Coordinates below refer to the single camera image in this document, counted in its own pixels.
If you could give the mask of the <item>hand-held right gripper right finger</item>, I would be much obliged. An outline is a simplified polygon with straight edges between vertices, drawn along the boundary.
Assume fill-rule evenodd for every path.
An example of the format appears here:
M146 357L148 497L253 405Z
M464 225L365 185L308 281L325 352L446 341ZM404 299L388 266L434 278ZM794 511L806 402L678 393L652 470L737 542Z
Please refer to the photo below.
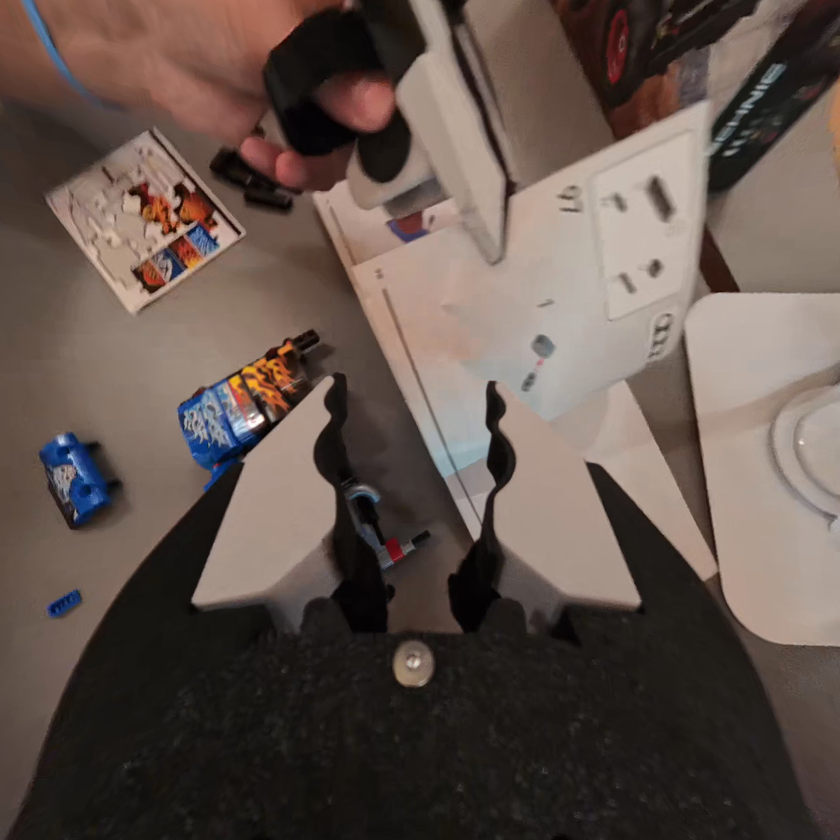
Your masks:
M515 602L532 634L566 634L574 606L638 613L631 571L590 465L503 384L486 386L486 466L492 486L479 536L448 578L466 634Z

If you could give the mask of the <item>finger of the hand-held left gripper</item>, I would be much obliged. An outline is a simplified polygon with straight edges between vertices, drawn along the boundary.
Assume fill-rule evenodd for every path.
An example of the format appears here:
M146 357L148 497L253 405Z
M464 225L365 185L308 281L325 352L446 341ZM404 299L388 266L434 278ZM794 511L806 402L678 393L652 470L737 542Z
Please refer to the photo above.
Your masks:
M467 2L409 1L424 48L396 101L486 263L506 252L510 142Z
M550 2L471 1L465 14L497 95L518 192L614 143Z

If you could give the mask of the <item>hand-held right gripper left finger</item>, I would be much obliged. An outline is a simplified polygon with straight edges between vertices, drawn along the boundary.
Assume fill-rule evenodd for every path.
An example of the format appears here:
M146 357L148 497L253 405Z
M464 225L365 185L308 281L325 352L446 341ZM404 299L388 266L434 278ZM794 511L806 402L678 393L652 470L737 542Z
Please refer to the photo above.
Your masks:
M261 606L290 634L311 602L329 599L353 632L387 631L381 566L343 487L348 393L344 374L327 375L247 455L192 595L196 609Z

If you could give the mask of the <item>grey and red lego part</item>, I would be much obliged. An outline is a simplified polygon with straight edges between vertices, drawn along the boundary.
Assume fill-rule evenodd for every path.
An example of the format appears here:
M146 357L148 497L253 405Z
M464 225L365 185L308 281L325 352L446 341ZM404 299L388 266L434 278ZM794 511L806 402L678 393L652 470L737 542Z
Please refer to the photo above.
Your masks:
M396 538L386 539L378 510L382 494L372 485L356 478L345 480L342 489L356 531L373 549L383 572L392 569L431 539L432 535L428 530L404 541Z

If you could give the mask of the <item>person's left forearm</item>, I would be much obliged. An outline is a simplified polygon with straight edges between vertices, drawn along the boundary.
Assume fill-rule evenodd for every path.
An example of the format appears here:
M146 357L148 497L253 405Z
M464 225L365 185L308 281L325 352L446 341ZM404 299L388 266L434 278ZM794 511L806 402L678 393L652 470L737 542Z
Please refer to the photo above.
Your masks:
M66 88L19 1L1 2L1 96L56 104Z

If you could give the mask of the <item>black lego beam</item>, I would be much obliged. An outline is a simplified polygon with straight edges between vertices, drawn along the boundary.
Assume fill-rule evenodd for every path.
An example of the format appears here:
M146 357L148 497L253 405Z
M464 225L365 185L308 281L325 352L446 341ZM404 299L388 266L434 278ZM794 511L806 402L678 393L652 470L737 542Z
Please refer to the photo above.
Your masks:
M244 188L245 204L250 207L271 211L279 214L289 214L294 207L296 194L286 187L252 179Z
M215 153L208 167L216 179L241 190L248 188L256 178L239 152L226 146Z

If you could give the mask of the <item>lego instruction booklet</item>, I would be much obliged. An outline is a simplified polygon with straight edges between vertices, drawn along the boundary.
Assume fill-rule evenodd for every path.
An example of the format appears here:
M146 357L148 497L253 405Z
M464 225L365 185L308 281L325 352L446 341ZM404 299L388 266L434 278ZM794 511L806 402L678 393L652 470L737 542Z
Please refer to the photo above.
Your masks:
M400 238L342 183L314 203L458 513L492 486L488 381L603 466L701 580L717 565L628 381L679 346L699 279L710 104L699 101L514 195L491 266L454 203Z

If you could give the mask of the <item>blue flame sticker lego piece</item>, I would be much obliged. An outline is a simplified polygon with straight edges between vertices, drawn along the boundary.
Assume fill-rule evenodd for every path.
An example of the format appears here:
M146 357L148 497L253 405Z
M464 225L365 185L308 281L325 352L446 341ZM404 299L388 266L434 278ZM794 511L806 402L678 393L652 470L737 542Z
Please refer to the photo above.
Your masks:
M108 510L123 483L97 440L73 433L53 437L38 452L49 494L70 530Z

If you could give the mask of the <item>lego set box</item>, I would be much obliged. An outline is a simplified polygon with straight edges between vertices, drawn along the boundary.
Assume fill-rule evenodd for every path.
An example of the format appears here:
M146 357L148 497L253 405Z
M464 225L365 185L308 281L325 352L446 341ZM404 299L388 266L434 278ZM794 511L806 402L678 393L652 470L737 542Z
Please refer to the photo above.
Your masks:
M838 1L551 5L617 140L708 101L711 194L738 184L838 81Z

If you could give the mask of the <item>lego sticker sheet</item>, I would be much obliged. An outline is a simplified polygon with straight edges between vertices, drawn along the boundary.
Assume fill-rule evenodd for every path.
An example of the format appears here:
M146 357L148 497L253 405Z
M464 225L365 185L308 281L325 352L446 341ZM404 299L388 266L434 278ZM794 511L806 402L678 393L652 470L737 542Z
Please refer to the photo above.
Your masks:
M246 237L244 226L156 128L48 191L45 202L131 314Z

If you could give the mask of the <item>person's left hand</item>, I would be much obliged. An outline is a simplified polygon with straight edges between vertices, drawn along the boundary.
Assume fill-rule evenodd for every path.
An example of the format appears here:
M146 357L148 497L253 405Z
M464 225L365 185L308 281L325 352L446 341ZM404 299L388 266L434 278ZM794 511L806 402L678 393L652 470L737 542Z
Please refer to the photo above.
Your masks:
M59 51L91 92L154 108L183 128L239 147L253 168L294 191L328 191L345 177L349 148L306 157L256 136L269 110L268 55L305 19L349 2L55 2Z

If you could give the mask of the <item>white monitor stand base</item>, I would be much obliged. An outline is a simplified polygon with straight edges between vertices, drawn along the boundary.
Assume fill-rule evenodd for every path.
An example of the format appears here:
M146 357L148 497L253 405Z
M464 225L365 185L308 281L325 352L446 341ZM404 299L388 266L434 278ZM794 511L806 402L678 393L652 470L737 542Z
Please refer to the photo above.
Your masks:
M705 297L686 351L721 588L754 635L838 647L837 293Z

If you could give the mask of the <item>blue wristband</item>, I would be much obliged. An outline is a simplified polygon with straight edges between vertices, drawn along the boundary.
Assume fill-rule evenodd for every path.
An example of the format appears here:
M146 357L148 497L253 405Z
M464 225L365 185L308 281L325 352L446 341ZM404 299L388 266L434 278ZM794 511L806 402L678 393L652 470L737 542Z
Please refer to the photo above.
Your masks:
M38 42L43 46L49 61L54 69L57 71L59 78L61 78L68 87L73 90L81 99L90 104L105 110L122 111L123 107L118 103L103 99L93 91L88 89L77 78L74 72L69 68L60 50L57 48L54 37L47 25L45 18L40 13L38 3L36 1L21 1L20 2L28 22L33 29Z

